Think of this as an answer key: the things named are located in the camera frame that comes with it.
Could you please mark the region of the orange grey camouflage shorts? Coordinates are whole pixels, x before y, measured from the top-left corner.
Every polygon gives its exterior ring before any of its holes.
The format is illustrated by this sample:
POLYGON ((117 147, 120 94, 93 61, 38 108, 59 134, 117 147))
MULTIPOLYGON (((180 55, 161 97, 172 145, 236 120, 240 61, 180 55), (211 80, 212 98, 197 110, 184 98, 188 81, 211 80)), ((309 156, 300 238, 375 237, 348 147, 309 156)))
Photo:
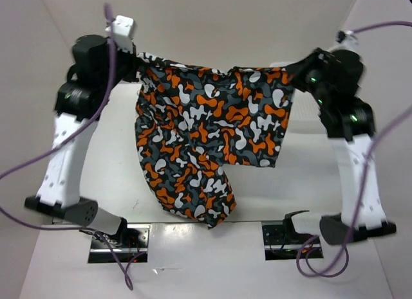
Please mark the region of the orange grey camouflage shorts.
POLYGON ((236 199, 224 165, 275 167, 294 89, 284 67, 228 71, 139 53, 136 147, 166 212, 208 228, 236 199))

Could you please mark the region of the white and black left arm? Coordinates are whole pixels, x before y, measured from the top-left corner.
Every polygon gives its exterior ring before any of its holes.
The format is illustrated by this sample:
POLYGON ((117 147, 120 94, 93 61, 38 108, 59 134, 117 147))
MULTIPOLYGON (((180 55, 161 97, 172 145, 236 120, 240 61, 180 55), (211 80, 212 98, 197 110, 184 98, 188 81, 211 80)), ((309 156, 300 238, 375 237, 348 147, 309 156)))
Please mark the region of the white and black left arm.
POLYGON ((91 138, 111 90, 136 75, 136 47, 131 37, 85 35, 71 49, 74 64, 57 91, 54 141, 45 177, 25 208, 95 230, 112 246, 126 244, 127 221, 82 197, 80 179, 91 138))

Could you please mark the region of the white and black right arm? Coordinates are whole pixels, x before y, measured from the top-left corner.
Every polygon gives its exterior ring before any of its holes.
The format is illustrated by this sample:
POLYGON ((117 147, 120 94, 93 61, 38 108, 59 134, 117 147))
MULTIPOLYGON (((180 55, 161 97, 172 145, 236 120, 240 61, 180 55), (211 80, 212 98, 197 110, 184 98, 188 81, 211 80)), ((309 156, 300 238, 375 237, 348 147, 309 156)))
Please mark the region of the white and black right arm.
POLYGON ((375 120, 370 104, 357 97, 364 65, 359 54, 344 48, 315 49, 286 67, 293 88, 310 93, 332 145, 341 182, 342 210, 318 215, 302 210, 285 215, 283 238, 299 242, 305 234, 338 246, 396 233, 397 226, 382 208, 375 162, 368 153, 375 120))

